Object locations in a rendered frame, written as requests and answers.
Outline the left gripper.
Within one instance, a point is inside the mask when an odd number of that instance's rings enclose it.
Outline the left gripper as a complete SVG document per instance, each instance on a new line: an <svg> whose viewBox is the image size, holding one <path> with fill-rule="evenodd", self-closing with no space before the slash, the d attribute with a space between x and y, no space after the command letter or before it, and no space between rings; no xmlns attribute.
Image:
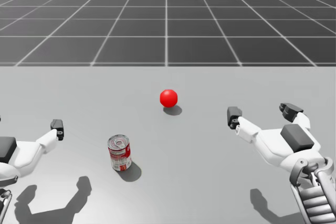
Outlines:
<svg viewBox="0 0 336 224"><path fill-rule="evenodd" d="M50 131L36 142L16 141L14 137L0 136L0 181L24 177L35 169L42 155L52 151L64 139L64 124L53 119Z"/></svg>

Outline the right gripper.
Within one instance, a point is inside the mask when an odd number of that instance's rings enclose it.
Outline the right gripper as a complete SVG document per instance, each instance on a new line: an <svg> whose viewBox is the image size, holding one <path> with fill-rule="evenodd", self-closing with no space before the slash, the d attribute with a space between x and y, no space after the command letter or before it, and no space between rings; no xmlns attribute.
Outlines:
<svg viewBox="0 0 336 224"><path fill-rule="evenodd" d="M303 109L291 104L281 103L282 116L292 124L281 129L261 130L257 125L243 117L237 106L227 108L227 124L236 135L247 143L252 143L257 152L270 165L291 172L299 159L309 164L324 164L319 153L321 145L309 132L311 124Z"/></svg>

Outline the red and white can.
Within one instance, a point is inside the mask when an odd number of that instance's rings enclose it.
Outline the red and white can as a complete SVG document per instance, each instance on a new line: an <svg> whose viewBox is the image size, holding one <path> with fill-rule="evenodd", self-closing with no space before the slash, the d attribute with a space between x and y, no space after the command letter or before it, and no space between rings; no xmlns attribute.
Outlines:
<svg viewBox="0 0 336 224"><path fill-rule="evenodd" d="M111 158L111 165L117 172L127 170L132 164L129 138L123 134L110 137L107 147Z"/></svg>

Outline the glossy round ball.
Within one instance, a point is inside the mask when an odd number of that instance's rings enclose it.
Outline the glossy round ball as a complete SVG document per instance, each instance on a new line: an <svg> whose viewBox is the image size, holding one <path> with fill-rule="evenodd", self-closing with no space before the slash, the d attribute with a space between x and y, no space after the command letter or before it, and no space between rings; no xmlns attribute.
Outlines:
<svg viewBox="0 0 336 224"><path fill-rule="evenodd" d="M160 94L160 103L166 108L174 107L177 101L178 96L174 90L164 90Z"/></svg>

